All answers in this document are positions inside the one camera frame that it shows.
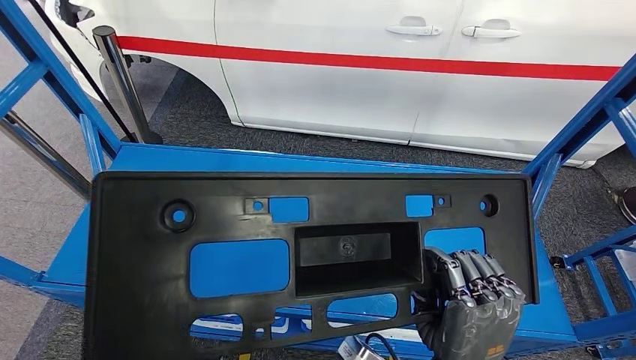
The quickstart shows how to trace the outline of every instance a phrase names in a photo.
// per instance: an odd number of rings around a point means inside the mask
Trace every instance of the red stripe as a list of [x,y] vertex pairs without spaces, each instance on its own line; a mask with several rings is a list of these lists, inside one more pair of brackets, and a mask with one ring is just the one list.
[[609,80],[617,66],[572,64],[527,64],[520,62],[441,60],[433,58],[393,58],[388,56],[325,54],[286,50],[190,43],[148,37],[118,37],[123,49],[206,58],[324,65],[345,68],[421,71],[426,73],[488,75],[493,77],[531,77],[561,80]]

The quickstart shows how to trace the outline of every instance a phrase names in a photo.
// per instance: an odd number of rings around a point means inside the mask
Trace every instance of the car door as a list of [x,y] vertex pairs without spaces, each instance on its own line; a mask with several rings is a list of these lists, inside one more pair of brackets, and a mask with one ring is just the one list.
[[[446,57],[465,74],[440,75],[412,144],[530,159],[633,55],[635,11],[620,0],[465,1]],[[573,159],[622,143],[610,125]]]
[[448,0],[217,0],[214,18],[245,125],[406,144],[436,75],[404,61],[439,57],[457,16]]

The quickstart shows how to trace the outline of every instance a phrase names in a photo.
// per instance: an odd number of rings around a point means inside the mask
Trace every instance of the wire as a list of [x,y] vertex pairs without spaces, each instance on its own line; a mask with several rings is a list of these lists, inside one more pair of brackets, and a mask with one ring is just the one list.
[[44,21],[44,23],[46,24],[46,27],[49,28],[53,36],[55,36],[55,39],[57,39],[57,41],[61,44],[64,50],[66,50],[71,60],[73,60],[73,62],[75,63],[75,66],[77,66],[77,68],[82,73],[82,75],[84,75],[84,77],[88,80],[88,83],[91,85],[93,90],[95,90],[101,102],[108,109],[108,112],[115,119],[115,122],[117,122],[117,125],[119,125],[122,131],[124,131],[124,134],[128,138],[128,141],[130,141],[131,143],[138,143],[137,139],[134,138],[133,134],[128,130],[128,127],[126,127],[126,124],[124,124],[124,122],[122,121],[122,118],[120,118],[119,114],[117,114],[117,112],[115,111],[115,108],[113,108],[113,105],[110,103],[110,101],[108,101],[108,99],[106,98],[106,95],[104,95],[104,93],[99,88],[98,84],[95,83],[95,81],[91,77],[91,74],[86,70],[86,68],[84,67],[84,64],[82,64],[82,62],[77,57],[77,55],[75,55],[75,52],[71,49],[71,47],[68,45],[66,40],[62,37],[62,34],[60,34],[56,26],[53,25],[53,22],[51,21],[51,19],[49,19],[47,14],[44,13],[44,10],[40,6],[40,4],[38,4],[37,0],[28,0],[28,2],[31,3],[31,6],[35,9],[35,12],[37,13],[37,15],[39,15],[42,21]]
[[378,340],[382,341],[382,344],[384,344],[384,347],[386,347],[386,351],[388,351],[388,354],[391,356],[393,360],[400,360],[400,358],[398,358],[398,356],[395,355],[395,351],[393,350],[391,345],[389,345],[389,342],[382,335],[376,332],[372,332],[369,335],[367,335],[367,338],[364,339],[364,343],[369,344],[369,341],[372,338],[377,338]]

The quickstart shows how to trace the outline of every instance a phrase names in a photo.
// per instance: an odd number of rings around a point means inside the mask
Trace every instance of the car door handle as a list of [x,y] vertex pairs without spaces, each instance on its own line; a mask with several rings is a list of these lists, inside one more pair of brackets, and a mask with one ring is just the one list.
[[514,38],[521,35],[521,31],[508,28],[482,28],[481,26],[467,26],[461,29],[461,33],[472,38],[494,38],[494,39],[506,39]]
[[391,25],[386,28],[387,32],[400,35],[437,36],[442,33],[442,29],[433,25],[426,26],[405,26]]

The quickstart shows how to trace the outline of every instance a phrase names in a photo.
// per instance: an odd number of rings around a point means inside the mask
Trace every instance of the rectangular recess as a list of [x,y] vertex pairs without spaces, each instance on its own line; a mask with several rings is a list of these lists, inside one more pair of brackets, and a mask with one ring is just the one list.
[[299,297],[422,282],[415,221],[299,227],[294,241]]
[[289,280],[290,250],[280,238],[206,242],[190,251],[190,292],[197,298],[278,291]]

